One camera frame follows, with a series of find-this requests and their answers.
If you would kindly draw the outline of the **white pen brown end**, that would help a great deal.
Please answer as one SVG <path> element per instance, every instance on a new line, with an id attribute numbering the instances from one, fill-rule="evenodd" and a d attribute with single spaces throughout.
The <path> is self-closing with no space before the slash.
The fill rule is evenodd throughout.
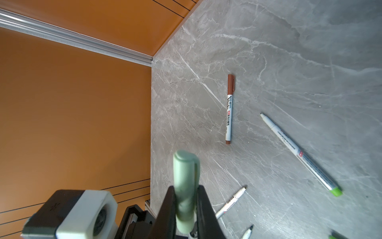
<path id="1" fill-rule="evenodd" d="M 232 131 L 232 103 L 233 103 L 233 93 L 235 89 L 235 76 L 232 74 L 228 75 L 228 90 L 227 90 L 227 124 L 226 124 L 226 134 L 225 142 L 226 144 L 231 143 L 231 131 Z"/>

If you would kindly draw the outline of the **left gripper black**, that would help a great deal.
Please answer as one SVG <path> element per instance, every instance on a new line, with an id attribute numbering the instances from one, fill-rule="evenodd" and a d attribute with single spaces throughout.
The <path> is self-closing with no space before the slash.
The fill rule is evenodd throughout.
<path id="1" fill-rule="evenodd" d="M 155 218 L 138 205 L 126 208 L 115 239 L 147 239 Z"/>

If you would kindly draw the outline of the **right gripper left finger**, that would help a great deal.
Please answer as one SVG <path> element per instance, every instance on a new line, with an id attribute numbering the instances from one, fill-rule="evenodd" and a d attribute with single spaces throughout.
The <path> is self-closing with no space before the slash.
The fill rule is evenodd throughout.
<path id="1" fill-rule="evenodd" d="M 176 237 L 176 195 L 173 186 L 167 190 L 165 199 L 152 227 L 153 239 L 174 239 Z"/>

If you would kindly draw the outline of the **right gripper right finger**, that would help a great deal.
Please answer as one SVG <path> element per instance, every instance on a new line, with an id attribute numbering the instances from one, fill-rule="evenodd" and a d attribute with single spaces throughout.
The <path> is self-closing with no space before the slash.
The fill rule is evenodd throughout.
<path id="1" fill-rule="evenodd" d="M 226 239 L 202 185 L 197 189 L 197 228 L 199 239 Z"/>

